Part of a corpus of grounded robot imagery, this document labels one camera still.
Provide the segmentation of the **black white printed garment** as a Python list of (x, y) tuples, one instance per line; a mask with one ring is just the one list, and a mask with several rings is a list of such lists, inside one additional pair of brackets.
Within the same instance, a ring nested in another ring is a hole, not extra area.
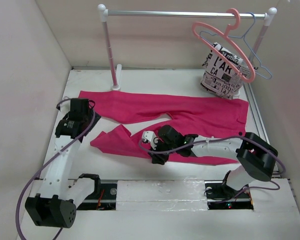
[[(233, 54), (218, 42), (213, 43), (212, 46), (235, 65), (244, 77), (249, 78), (251, 76), (250, 69), (241, 57)], [(210, 51), (202, 66), (204, 74), (200, 85), (206, 92), (225, 99), (239, 97), (240, 88), (244, 84), (243, 80), (215, 51)]]

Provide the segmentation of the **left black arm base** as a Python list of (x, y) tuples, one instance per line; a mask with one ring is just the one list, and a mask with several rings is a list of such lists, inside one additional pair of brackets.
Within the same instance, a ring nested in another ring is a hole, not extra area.
[(93, 193), (77, 208), (78, 211), (112, 211), (116, 210), (118, 182), (102, 180), (99, 193)]

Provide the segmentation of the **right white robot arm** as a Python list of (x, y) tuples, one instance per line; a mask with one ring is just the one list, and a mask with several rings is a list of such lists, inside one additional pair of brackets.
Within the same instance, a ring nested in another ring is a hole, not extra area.
[(252, 132), (226, 138), (204, 137), (198, 134), (182, 135), (172, 126), (164, 125), (158, 132), (145, 131), (142, 142), (153, 164), (164, 165), (170, 155), (184, 158), (223, 158), (240, 165), (229, 170), (220, 185), (207, 186), (205, 195), (215, 201), (229, 201), (250, 189), (253, 181), (270, 182), (278, 160), (278, 152)]

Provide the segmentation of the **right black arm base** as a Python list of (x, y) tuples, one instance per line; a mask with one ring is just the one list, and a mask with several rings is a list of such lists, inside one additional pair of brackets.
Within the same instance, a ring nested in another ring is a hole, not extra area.
[(204, 196), (208, 210), (253, 210), (253, 203), (247, 191), (233, 190), (222, 181), (205, 181)]

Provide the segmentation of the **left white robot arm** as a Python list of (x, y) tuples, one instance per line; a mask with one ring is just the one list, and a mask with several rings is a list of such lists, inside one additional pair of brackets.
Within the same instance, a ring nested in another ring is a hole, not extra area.
[(87, 198), (101, 193), (101, 179), (97, 174), (83, 173), (73, 186), (68, 180), (75, 156), (84, 137), (100, 120), (95, 102), (87, 98), (69, 98), (69, 112), (55, 129), (54, 155), (34, 197), (25, 201), (25, 209), (36, 226), (70, 228), (77, 208)]

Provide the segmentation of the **pink trousers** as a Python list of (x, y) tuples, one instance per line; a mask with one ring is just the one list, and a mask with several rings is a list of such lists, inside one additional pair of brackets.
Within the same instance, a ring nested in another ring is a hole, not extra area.
[(169, 125), (182, 135), (225, 138), (246, 132), (249, 103), (242, 99), (141, 94), (121, 91), (81, 91), (81, 99), (94, 101), (95, 111), (119, 123), (109, 132), (102, 131), (90, 142), (105, 154), (149, 159), (139, 147), (143, 130), (132, 134), (125, 126), (155, 120), (163, 115), (170, 120), (149, 125), (145, 131), (157, 132)]

